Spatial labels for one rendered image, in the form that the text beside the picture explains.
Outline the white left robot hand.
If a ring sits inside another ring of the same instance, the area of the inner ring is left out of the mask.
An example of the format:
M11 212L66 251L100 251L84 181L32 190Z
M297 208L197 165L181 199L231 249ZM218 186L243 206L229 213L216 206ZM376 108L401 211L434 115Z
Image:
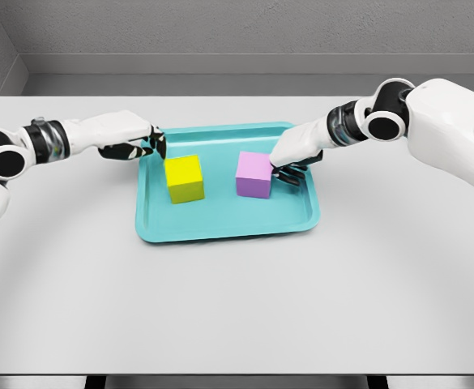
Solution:
M164 160L167 143L164 132L131 111L104 113L78 124L73 151L96 147L110 160L134 160L157 152Z

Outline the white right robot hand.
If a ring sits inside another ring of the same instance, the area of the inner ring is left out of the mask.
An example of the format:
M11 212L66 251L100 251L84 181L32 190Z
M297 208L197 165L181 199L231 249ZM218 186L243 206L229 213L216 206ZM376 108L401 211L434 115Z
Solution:
M299 186L308 166L322 160L328 145L328 133L316 122L286 130L270 154L272 175L278 180Z

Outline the pink cube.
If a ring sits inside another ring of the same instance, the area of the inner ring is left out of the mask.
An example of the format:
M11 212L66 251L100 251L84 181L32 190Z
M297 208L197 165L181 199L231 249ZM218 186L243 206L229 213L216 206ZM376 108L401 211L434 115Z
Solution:
M271 193L271 172L268 154L241 151L235 175L237 195L268 199Z

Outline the yellow cube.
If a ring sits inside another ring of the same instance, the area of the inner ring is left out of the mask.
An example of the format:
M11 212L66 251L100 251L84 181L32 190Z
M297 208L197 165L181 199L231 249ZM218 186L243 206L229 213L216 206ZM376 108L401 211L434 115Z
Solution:
M197 155L167 158L164 172L173 204L204 199L203 175Z

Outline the teal tray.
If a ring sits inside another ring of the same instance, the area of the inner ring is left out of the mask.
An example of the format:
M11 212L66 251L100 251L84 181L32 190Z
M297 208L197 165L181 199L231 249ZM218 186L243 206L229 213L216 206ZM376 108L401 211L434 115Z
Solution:
M199 157L205 197L173 204L162 159L156 154L140 158L137 234L160 243L312 229L320 220L320 208L310 172L300 186L273 179L269 199L241 197L236 191L239 153L270 152L290 127L289 122L262 122L165 130L168 157Z

